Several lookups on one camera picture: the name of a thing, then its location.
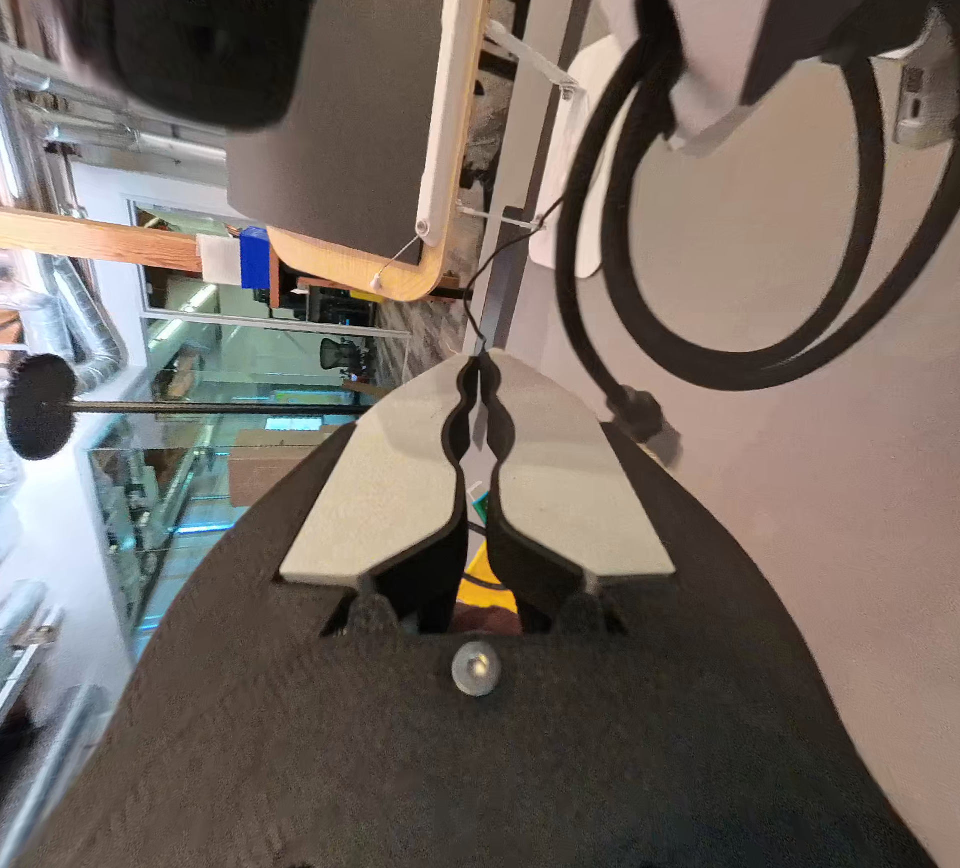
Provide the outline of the wooden ceiling beam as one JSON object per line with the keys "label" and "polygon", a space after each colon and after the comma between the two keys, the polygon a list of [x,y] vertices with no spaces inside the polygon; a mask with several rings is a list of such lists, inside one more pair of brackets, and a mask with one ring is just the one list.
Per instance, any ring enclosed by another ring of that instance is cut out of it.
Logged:
{"label": "wooden ceiling beam", "polygon": [[1,209],[1,247],[196,274],[202,270],[197,242],[189,235],[9,207]]}

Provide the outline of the yellow plastic bin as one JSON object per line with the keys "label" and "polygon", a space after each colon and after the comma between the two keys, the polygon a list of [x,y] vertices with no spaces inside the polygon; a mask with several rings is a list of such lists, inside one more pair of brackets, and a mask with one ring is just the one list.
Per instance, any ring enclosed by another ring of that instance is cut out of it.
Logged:
{"label": "yellow plastic bin", "polygon": [[498,580],[464,572],[459,584],[458,604],[478,609],[496,608],[512,614],[518,613],[513,593]]}

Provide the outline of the wooden-armed white desk stand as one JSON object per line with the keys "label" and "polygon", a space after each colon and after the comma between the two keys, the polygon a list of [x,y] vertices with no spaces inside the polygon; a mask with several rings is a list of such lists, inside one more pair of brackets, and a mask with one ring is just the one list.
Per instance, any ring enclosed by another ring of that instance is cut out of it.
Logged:
{"label": "wooden-armed white desk stand", "polygon": [[481,22],[489,0],[443,0],[438,70],[431,109],[426,163],[419,192],[411,246],[416,264],[307,238],[270,227],[270,255],[316,285],[353,289],[364,297],[401,302],[426,299],[449,268],[458,220],[483,218],[484,212],[465,207],[459,198],[460,176],[474,110],[474,82],[488,37],[520,65],[543,75],[560,95],[558,116],[551,130],[544,186],[558,187],[573,158],[574,142],[599,99],[601,82],[609,80],[624,50],[612,34],[584,46],[570,70],[549,62],[531,46],[511,35],[496,20]]}

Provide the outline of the black thread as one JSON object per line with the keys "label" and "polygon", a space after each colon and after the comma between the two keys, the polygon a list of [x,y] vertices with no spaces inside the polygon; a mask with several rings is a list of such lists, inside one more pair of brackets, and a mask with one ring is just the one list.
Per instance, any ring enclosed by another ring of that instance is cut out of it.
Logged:
{"label": "black thread", "polygon": [[474,274],[469,278],[468,282],[462,289],[461,295],[461,304],[465,317],[467,318],[468,325],[474,334],[474,356],[479,357],[486,352],[488,339],[486,334],[483,333],[482,328],[474,316],[474,311],[471,308],[473,303],[474,289],[476,283],[480,280],[482,275],[494,264],[500,255],[507,252],[511,248],[520,245],[522,243],[527,243],[534,235],[540,233],[546,225],[547,218],[553,214],[555,211],[558,211],[560,206],[564,201],[564,196],[560,195],[555,199],[544,212],[537,214],[533,221],[525,222],[517,219],[504,218],[505,222],[508,222],[513,227],[522,228],[524,231],[521,232],[514,238],[509,238],[506,241],[503,241],[498,244],[498,247],[492,251],[486,259],[480,262],[474,271]]}

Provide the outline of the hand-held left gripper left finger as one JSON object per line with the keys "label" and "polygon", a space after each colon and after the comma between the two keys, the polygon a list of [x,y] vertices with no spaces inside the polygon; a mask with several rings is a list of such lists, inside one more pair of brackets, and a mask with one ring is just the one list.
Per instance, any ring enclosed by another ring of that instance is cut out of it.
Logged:
{"label": "hand-held left gripper left finger", "polygon": [[455,355],[387,394],[351,434],[279,567],[298,584],[359,587],[463,514],[478,360]]}

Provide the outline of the silver ventilation duct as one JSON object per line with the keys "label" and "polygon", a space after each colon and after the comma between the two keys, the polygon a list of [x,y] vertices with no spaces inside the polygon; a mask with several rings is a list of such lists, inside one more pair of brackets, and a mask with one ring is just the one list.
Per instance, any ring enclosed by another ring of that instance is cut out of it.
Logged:
{"label": "silver ventilation duct", "polygon": [[[79,241],[88,209],[79,201],[66,149],[94,148],[173,163],[222,168],[224,136],[184,122],[130,98],[83,85],[66,70],[28,49],[2,42],[2,215],[51,214],[66,224],[67,241]],[[124,364],[124,353],[97,298],[74,260],[105,261],[100,254],[69,255],[64,241],[44,242],[41,228],[2,240],[4,249],[34,252],[41,297],[28,310],[27,344],[35,353],[61,355],[78,373],[80,387],[96,389]]]}

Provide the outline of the black disc on rod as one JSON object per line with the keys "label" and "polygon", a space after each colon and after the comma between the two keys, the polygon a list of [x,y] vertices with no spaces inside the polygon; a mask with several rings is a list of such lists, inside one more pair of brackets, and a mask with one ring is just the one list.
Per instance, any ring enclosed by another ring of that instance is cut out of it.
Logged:
{"label": "black disc on rod", "polygon": [[4,425],[6,439],[18,456],[40,461],[57,454],[70,440],[81,415],[321,418],[358,417],[369,410],[355,404],[90,401],[76,396],[77,387],[73,369],[56,355],[27,356],[13,367],[6,388]]}

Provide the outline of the blue and white tape block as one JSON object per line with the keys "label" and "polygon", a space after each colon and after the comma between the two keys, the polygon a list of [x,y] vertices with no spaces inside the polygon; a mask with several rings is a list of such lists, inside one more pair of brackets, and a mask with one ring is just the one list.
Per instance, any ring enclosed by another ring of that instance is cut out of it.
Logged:
{"label": "blue and white tape block", "polygon": [[199,234],[196,243],[205,282],[250,290],[271,286],[272,254],[266,229],[249,226],[237,235]]}

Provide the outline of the grey metal hub adapter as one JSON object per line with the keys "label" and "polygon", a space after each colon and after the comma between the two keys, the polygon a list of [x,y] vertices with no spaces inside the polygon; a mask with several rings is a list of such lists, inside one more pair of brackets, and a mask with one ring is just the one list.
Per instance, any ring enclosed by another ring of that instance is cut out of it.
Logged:
{"label": "grey metal hub adapter", "polygon": [[954,139],[959,114],[958,41],[944,3],[934,4],[917,39],[875,61],[900,69],[894,143],[923,150]]}

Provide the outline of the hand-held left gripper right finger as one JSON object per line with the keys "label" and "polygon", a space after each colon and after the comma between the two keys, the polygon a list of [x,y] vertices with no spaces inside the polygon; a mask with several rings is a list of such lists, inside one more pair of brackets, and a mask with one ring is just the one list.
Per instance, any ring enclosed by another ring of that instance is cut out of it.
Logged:
{"label": "hand-held left gripper right finger", "polygon": [[675,574],[594,411],[504,350],[481,361],[496,577],[511,591],[578,591]]}

